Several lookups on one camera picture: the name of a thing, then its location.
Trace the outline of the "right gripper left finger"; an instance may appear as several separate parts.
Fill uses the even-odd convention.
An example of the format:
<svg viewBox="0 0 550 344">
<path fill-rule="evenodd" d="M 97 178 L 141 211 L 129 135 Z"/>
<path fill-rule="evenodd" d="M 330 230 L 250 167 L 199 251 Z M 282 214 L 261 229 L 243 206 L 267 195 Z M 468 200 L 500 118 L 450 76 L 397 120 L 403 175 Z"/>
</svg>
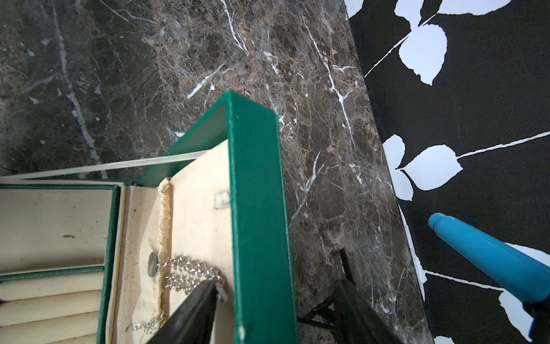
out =
<svg viewBox="0 0 550 344">
<path fill-rule="evenodd" d="M 208 344 L 217 305 L 216 283 L 201 282 L 148 344 Z"/>
</svg>

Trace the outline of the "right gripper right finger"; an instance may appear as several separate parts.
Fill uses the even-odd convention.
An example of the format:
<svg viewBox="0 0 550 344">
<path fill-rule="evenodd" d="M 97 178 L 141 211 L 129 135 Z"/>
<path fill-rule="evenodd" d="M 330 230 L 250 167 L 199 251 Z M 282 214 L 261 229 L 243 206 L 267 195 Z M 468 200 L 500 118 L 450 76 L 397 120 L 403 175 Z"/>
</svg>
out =
<svg viewBox="0 0 550 344">
<path fill-rule="evenodd" d="M 338 343 L 402 343 L 350 281 L 335 282 L 332 301 Z"/>
</svg>

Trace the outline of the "green jewelry box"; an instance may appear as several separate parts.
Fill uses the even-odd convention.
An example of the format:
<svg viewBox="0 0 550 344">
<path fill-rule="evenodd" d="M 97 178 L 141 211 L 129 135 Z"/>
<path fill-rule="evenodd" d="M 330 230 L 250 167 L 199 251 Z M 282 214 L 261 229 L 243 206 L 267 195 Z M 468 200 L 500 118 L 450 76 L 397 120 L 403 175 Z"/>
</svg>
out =
<svg viewBox="0 0 550 344">
<path fill-rule="evenodd" d="M 3 343 L 148 343 L 207 280 L 210 343 L 296 343 L 279 119 L 238 93 L 163 157 L 1 178 Z"/>
</svg>

